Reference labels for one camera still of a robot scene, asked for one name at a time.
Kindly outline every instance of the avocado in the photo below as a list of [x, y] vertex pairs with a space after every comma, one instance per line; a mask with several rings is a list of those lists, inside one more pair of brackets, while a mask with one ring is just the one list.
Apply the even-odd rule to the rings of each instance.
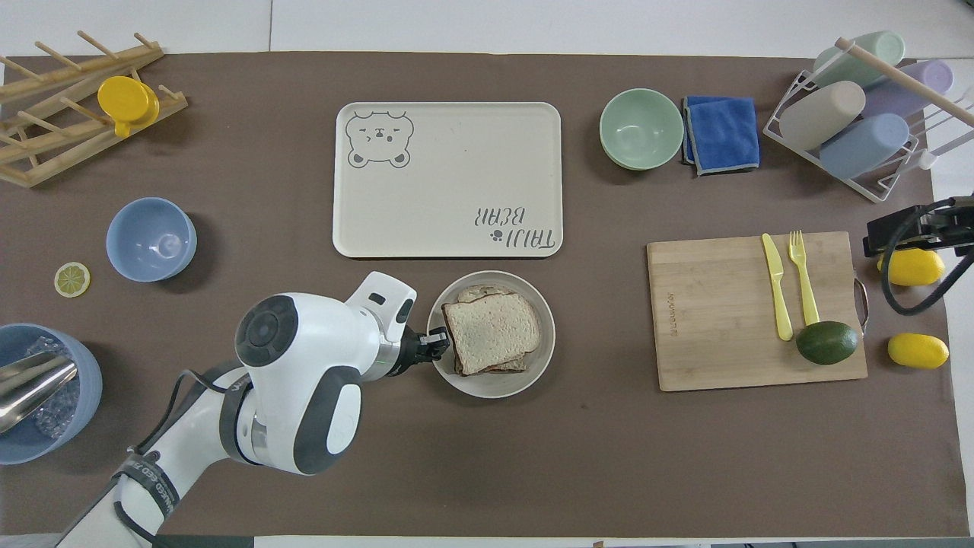
[[842, 322], [817, 322], [795, 337], [798, 351], [813, 364], [831, 366], [848, 358], [859, 346], [859, 333]]

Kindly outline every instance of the bowl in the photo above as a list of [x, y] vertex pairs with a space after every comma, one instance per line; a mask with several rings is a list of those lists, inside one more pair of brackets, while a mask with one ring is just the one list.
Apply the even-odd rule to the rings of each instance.
[[527, 370], [524, 372], [486, 372], [461, 376], [453, 370], [455, 356], [452, 345], [446, 349], [443, 357], [435, 362], [435, 366], [439, 374], [461, 392], [477, 398], [506, 398], [526, 390], [547, 369], [551, 356], [554, 354], [554, 317], [551, 315], [551, 308], [548, 307], [541, 292], [526, 280], [500, 270], [484, 270], [468, 274], [443, 290], [430, 311], [430, 317], [427, 320], [427, 333], [446, 325], [443, 320], [443, 303], [457, 302], [457, 296], [461, 291], [478, 284], [504, 286], [514, 290], [521, 294], [538, 313], [541, 340], [538, 343], [538, 348], [524, 355], [524, 364]]
[[25, 358], [27, 350], [41, 337], [62, 344], [77, 366], [77, 381], [80, 383], [78, 405], [74, 417], [56, 439], [38, 429], [33, 414], [0, 434], [0, 464], [3, 465], [27, 462], [63, 446], [85, 428], [101, 401], [101, 369], [98, 362], [84, 344], [68, 334], [35, 324], [0, 327], [0, 367]]
[[654, 90], [626, 90], [612, 98], [599, 119], [602, 148], [634, 171], [661, 166], [683, 143], [683, 117], [667, 96]]
[[134, 282], [158, 282], [181, 272], [196, 252], [196, 228], [173, 202], [140, 198], [115, 214], [105, 238], [108, 260]]

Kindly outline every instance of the yellow cup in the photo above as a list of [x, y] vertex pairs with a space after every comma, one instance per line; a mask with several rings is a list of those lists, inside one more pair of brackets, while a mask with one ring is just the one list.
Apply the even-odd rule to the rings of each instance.
[[159, 118], [156, 93], [128, 76], [112, 76], [102, 82], [98, 88], [98, 105], [115, 121], [115, 135], [121, 138]]

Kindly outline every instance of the lime half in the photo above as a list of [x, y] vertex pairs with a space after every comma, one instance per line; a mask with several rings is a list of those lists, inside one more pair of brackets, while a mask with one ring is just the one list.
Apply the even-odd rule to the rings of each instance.
[[61, 296], [72, 298], [88, 290], [92, 273], [80, 262], [64, 263], [55, 274], [55, 289]]

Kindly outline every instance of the white floor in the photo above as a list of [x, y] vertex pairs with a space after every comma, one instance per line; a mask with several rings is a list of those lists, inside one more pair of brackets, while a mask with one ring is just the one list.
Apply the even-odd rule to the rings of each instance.
[[[0, 55], [97, 52], [85, 30], [112, 49], [139, 32], [169, 53], [293, 50], [580, 53], [813, 58], [836, 38], [891, 29], [907, 55], [953, 61], [951, 98], [974, 85], [974, 8], [961, 0], [3, 0]], [[932, 145], [963, 127], [931, 132]], [[941, 158], [936, 198], [974, 191], [974, 143]], [[952, 266], [953, 254], [943, 253]], [[974, 524], [974, 274], [948, 294], [957, 421], [967, 509]], [[595, 539], [401, 539], [266, 537], [261, 548], [304, 546], [590, 546]], [[709, 543], [711, 539], [617, 539], [611, 546]]]

